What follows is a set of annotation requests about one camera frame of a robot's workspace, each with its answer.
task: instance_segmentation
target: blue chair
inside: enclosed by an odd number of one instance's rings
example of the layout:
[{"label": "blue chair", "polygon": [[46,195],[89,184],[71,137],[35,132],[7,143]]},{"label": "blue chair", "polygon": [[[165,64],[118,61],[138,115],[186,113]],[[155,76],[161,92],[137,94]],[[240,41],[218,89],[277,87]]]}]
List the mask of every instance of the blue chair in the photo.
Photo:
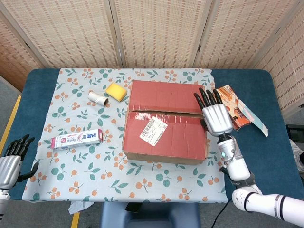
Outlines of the blue chair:
[{"label": "blue chair", "polygon": [[196,203],[143,203],[137,213],[128,203],[105,202],[100,228],[200,228]]}]

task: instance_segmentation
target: floral tablecloth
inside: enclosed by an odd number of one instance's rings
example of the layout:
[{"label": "floral tablecloth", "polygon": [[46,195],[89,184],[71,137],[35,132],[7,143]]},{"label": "floral tablecloth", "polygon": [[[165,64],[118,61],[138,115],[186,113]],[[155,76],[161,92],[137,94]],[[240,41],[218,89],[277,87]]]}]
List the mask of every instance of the floral tablecloth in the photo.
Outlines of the floral tablecloth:
[{"label": "floral tablecloth", "polygon": [[[22,199],[28,201],[226,202],[217,139],[208,134],[209,155],[200,165],[128,160],[122,152],[125,113],[133,79],[202,84],[214,88],[211,69],[61,69],[34,163],[35,176]],[[127,89],[106,107],[88,100],[88,93],[105,95],[116,82]],[[52,151],[51,138],[102,129],[104,142]]]}]

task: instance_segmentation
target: robotic arm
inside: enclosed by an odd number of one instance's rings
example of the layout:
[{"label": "robotic arm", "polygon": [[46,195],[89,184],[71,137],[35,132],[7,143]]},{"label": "robotic arm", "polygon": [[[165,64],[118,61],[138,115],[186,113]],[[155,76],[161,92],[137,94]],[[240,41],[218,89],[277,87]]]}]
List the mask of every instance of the robotic arm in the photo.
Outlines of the robotic arm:
[{"label": "robotic arm", "polygon": [[9,190],[15,186],[16,182],[22,182],[34,176],[38,169],[39,163],[36,162],[29,173],[20,175],[23,159],[29,145],[35,140],[35,138],[28,139],[28,137],[29,134],[13,141],[3,157],[0,158],[0,223],[10,199]]},{"label": "robotic arm", "polygon": [[248,170],[236,139],[229,133],[233,130],[229,113],[216,90],[199,89],[201,97],[194,96],[205,117],[211,135],[218,137],[218,147],[224,158],[227,174],[236,190],[232,193],[234,205],[243,211],[260,212],[304,227],[304,201],[279,194],[263,195],[255,183],[254,174]]}]

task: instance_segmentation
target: woven screen panel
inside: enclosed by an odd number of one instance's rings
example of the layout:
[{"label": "woven screen panel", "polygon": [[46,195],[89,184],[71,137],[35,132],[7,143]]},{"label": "woven screen panel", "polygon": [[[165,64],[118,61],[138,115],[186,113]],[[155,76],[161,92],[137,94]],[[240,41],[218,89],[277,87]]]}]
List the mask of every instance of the woven screen panel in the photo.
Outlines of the woven screen panel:
[{"label": "woven screen panel", "polygon": [[36,68],[39,64],[0,19],[0,76],[22,91],[29,72]]},{"label": "woven screen panel", "polygon": [[255,68],[271,74],[282,111],[304,103],[304,6]]},{"label": "woven screen panel", "polygon": [[51,67],[118,67],[104,1],[2,2]]},{"label": "woven screen panel", "polygon": [[127,68],[192,67],[206,0],[114,2]]},{"label": "woven screen panel", "polygon": [[296,0],[222,0],[207,42],[201,68],[247,68]]}]

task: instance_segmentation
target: gray floor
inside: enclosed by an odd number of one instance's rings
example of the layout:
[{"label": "gray floor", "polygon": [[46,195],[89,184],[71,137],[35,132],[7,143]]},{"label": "gray floor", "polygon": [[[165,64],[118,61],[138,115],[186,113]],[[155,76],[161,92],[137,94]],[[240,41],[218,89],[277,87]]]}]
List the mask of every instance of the gray floor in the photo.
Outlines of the gray floor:
[{"label": "gray floor", "polygon": [[[4,132],[17,94],[0,81],[0,137]],[[287,120],[289,124],[304,124],[304,110]],[[70,202],[29,203],[10,201],[0,228],[66,228],[71,227],[73,216],[68,213]],[[202,228],[211,227],[224,204],[199,205]],[[80,213],[79,228],[97,228],[102,203],[95,203]],[[246,213],[230,203],[220,215],[215,228],[296,228],[297,226],[273,217]]]}]

